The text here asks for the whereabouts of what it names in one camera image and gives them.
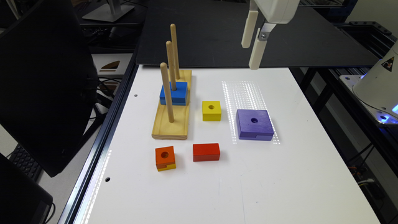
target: screw hole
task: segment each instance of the screw hole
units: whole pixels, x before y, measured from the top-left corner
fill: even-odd
[[[161,155],[163,159],[166,159],[169,156],[168,152],[162,152]]]

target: stacked blocks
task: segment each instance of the stacked blocks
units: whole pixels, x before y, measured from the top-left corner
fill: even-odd
[[[157,171],[175,169],[174,147],[162,147],[155,149]]]
[[[238,110],[236,124],[239,139],[270,141],[274,135],[266,110]]]
[[[176,90],[171,90],[170,83],[170,92],[172,94],[172,104],[176,106],[186,106],[187,105],[187,93],[188,93],[188,83],[187,82],[176,82],[175,83]],[[162,90],[160,91],[160,104],[166,105],[166,98],[164,95],[164,86],[162,86]]]
[[[202,101],[201,112],[203,121],[221,121],[221,105],[219,101]]]
[[[220,159],[220,147],[214,144],[194,144],[193,161],[218,161]]]

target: purple block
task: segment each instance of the purple block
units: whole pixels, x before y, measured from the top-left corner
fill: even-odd
[[[270,141],[274,136],[266,110],[238,110],[236,124],[239,139]]]

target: blue light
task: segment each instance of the blue light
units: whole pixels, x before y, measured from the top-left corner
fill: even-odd
[[[381,122],[386,123],[390,116],[383,116],[384,118],[381,118]]]
[[[392,109],[392,112],[394,112],[394,113],[396,113],[396,114],[398,114],[398,105],[396,105],[393,109]]]

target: yellow cube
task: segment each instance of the yellow cube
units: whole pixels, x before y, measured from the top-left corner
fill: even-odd
[[[219,101],[202,101],[203,121],[221,121],[221,104]]]

